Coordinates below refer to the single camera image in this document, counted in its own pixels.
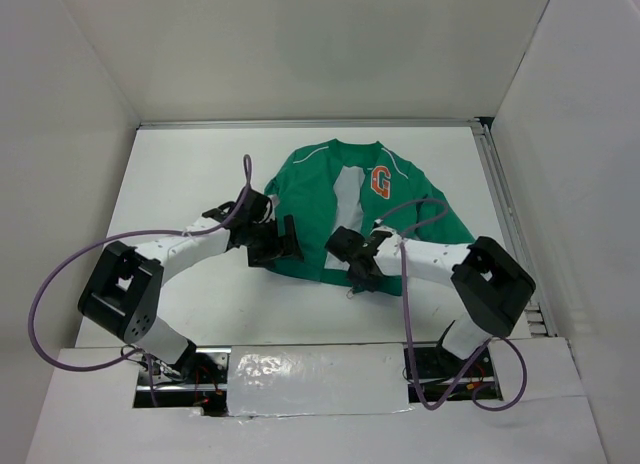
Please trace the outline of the green jacket with white lettering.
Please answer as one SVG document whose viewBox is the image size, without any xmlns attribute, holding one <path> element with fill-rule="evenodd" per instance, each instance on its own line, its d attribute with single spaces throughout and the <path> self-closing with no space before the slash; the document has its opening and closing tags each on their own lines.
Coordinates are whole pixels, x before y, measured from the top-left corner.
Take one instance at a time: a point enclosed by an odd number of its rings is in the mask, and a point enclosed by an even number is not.
<svg viewBox="0 0 640 464">
<path fill-rule="evenodd" d="M 325 248 L 345 227 L 363 236 L 374 222 L 439 244 L 470 244 L 475 238 L 444 194 L 413 163 L 379 142 L 350 144 L 337 139 L 295 150 L 266 185 L 282 223 L 292 216 L 302 260 L 279 259 L 273 272 L 347 287 L 348 266 Z"/>
</svg>

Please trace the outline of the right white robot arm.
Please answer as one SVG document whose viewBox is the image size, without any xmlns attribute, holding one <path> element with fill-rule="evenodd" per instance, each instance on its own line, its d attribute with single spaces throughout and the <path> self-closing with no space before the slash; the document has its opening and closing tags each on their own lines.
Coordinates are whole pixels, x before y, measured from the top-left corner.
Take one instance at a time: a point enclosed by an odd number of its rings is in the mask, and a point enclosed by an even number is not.
<svg viewBox="0 0 640 464">
<path fill-rule="evenodd" d="M 381 226 L 365 237 L 338 228 L 325 245 L 348 265 L 347 278 L 358 289 L 375 292 L 385 279 L 402 284 L 406 339 L 413 342 L 408 284 L 411 278 L 454 289 L 464 313 L 444 332 L 436 363 L 448 376 L 460 375 L 472 354 L 492 338 L 511 335 L 535 292 L 534 279 L 494 239 L 471 244 L 439 244 L 409 239 Z"/>
</svg>

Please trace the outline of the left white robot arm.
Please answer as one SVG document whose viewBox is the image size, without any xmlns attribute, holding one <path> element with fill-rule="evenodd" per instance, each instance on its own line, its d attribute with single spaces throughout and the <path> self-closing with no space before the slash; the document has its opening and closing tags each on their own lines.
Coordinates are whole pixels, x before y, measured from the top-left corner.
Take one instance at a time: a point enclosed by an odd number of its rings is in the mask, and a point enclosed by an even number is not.
<svg viewBox="0 0 640 464">
<path fill-rule="evenodd" d="M 161 361 L 176 383 L 196 374 L 197 346 L 157 316 L 162 287 L 206 259 L 244 247 L 250 267 L 301 261 L 292 215 L 275 217 L 272 198 L 249 190 L 244 200 L 204 212 L 183 231 L 130 246 L 106 245 L 79 302 L 80 313 L 123 343 Z"/>
</svg>

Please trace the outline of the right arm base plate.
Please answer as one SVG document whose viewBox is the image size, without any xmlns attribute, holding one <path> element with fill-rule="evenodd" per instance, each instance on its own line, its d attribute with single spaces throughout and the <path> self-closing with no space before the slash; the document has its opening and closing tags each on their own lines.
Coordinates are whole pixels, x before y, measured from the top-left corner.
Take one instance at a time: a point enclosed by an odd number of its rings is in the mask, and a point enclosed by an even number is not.
<svg viewBox="0 0 640 464">
<path fill-rule="evenodd" d="M 414 348 L 418 380 L 425 399 L 437 402 L 463 367 L 464 362 L 440 353 L 435 345 Z M 501 400 L 496 374 L 488 349 L 466 371 L 448 397 L 449 401 L 469 401 L 474 391 L 478 400 Z"/>
</svg>

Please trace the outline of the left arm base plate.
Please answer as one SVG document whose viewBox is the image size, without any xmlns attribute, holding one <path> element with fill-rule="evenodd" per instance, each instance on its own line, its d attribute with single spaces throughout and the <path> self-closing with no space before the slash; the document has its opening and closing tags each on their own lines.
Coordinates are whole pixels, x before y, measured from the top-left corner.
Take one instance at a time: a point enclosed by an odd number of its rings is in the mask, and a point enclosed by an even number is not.
<svg viewBox="0 0 640 464">
<path fill-rule="evenodd" d="M 127 361 L 138 369 L 133 407 L 193 408 L 204 416 L 225 417 L 230 357 L 230 347 L 201 347 L 193 369 L 181 376 L 156 358 L 131 354 Z"/>
</svg>

